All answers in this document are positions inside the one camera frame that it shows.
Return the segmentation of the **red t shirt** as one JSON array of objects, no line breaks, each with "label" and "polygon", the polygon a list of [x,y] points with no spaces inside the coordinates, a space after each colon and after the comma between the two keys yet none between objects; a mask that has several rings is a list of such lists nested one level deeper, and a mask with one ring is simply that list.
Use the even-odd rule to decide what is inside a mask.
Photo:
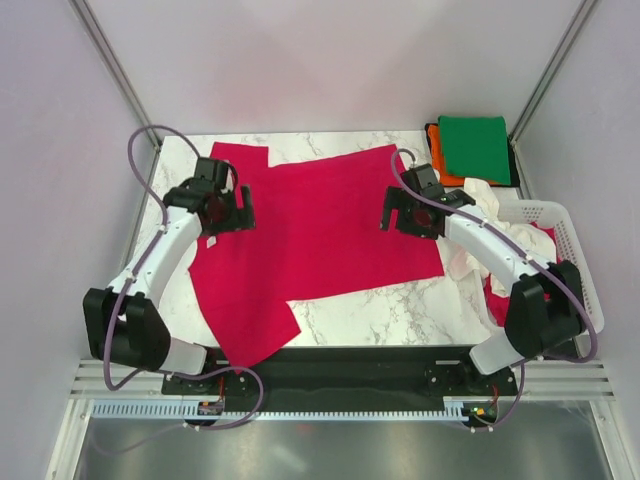
[{"label": "red t shirt", "polygon": [[289,308],[444,273],[437,244],[383,231],[394,145],[270,166],[265,147],[217,142],[248,185],[256,226],[200,239],[189,274],[204,320],[229,362],[251,367],[300,331]]},{"label": "red t shirt", "polygon": [[[549,260],[559,259],[553,229],[540,228],[537,223],[533,222],[529,224],[511,224],[507,232],[523,247],[531,249]],[[493,274],[490,274],[485,280],[484,294],[488,311],[493,316],[495,323],[499,327],[503,327],[510,302],[509,293],[498,279]]]}]

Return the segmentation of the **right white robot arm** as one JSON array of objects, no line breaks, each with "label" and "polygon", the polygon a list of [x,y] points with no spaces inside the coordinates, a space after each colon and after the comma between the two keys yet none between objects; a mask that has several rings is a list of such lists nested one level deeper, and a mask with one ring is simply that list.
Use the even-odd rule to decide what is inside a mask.
[{"label": "right white robot arm", "polygon": [[389,187],[380,228],[387,230],[391,214],[395,228],[421,238],[444,237],[475,257],[510,291],[503,329],[469,351],[469,362],[458,368],[467,392],[483,392],[494,373],[536,358],[583,332],[595,334],[584,307],[578,268],[555,263],[530,252],[489,221],[473,199],[461,190],[436,200],[418,199],[413,191]]}]

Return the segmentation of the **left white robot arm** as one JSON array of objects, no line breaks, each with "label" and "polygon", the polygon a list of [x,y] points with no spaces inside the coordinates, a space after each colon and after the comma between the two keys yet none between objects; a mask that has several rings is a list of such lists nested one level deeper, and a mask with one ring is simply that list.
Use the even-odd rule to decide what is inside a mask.
[{"label": "left white robot arm", "polygon": [[171,335],[158,307],[176,267],[202,236],[250,230],[256,226],[250,187],[227,191],[216,179],[192,177],[164,196],[150,197],[161,220],[144,250],[103,289],[91,288],[83,311],[91,355],[107,364],[150,372],[174,372],[198,393],[219,382],[219,369],[207,349]]}]

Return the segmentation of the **orange folded t shirt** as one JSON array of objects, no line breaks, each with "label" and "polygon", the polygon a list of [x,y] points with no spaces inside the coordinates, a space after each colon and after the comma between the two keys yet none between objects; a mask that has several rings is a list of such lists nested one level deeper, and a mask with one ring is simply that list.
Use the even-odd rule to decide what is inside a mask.
[{"label": "orange folded t shirt", "polygon": [[464,178],[452,175],[447,171],[442,151],[440,129],[437,124],[428,124],[426,126],[426,138],[431,153],[432,165],[440,174],[440,182],[445,187],[462,187]]}]

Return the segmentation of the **green folded t shirt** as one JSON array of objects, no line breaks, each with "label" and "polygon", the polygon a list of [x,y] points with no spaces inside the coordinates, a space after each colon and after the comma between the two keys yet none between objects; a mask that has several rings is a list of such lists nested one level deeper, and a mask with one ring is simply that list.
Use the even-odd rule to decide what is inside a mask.
[{"label": "green folded t shirt", "polygon": [[498,185],[510,182],[506,122],[502,116],[441,115],[438,126],[447,173]]}]

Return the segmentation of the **red t shirt in basket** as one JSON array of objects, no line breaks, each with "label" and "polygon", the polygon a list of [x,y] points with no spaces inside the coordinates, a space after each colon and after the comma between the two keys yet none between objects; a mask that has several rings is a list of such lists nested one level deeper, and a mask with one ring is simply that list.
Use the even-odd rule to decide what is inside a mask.
[{"label": "red t shirt in basket", "polygon": [[[533,222],[529,224],[511,224],[507,232],[523,247],[531,249],[549,260],[559,259],[553,229],[540,228],[537,223]],[[509,293],[498,279],[493,274],[490,274],[485,280],[484,294],[488,311],[493,316],[495,323],[499,327],[503,327],[510,302]]]}]

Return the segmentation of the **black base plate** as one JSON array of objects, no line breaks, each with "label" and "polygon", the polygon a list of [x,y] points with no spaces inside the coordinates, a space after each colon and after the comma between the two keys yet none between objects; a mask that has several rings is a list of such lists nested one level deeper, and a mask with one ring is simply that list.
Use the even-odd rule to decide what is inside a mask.
[{"label": "black base plate", "polygon": [[447,397],[516,394],[507,368],[489,376],[469,362],[467,346],[287,347],[253,366],[206,380],[173,377],[165,395],[219,395],[248,411],[399,411],[435,409]]}]

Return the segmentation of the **left aluminium frame post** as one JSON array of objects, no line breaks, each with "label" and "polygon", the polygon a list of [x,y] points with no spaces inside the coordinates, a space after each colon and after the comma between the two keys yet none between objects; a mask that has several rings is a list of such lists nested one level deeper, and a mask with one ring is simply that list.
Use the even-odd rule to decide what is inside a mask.
[{"label": "left aluminium frame post", "polygon": [[130,81],[124,67],[111,45],[103,27],[86,0],[70,0],[69,5],[78,17],[84,31],[91,39],[91,42],[98,52],[107,71],[114,80],[125,103],[133,113],[140,126],[149,126],[151,119],[144,108],[133,84]]}]

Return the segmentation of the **aluminium frame post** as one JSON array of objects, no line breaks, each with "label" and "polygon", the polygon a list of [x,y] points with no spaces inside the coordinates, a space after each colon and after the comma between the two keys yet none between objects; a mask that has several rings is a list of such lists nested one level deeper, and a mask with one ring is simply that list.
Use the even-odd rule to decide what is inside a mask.
[{"label": "aluminium frame post", "polygon": [[124,67],[111,45],[103,27],[86,0],[70,0],[69,5],[78,17],[84,31],[91,39],[91,42],[98,52],[107,71],[114,80],[125,103],[133,113],[140,126],[149,126],[151,119],[144,108],[133,84],[130,81]]},{"label": "aluminium frame post", "polygon": [[579,2],[509,134],[512,145],[516,145],[524,134],[599,4],[599,0],[581,0]]}]

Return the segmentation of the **right aluminium frame post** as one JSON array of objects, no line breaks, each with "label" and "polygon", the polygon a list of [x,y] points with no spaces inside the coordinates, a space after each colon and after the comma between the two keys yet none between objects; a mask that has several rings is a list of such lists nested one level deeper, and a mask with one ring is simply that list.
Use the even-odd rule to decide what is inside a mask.
[{"label": "right aluminium frame post", "polygon": [[516,145],[524,134],[599,4],[599,0],[581,0],[579,2],[509,134],[512,145]]}]

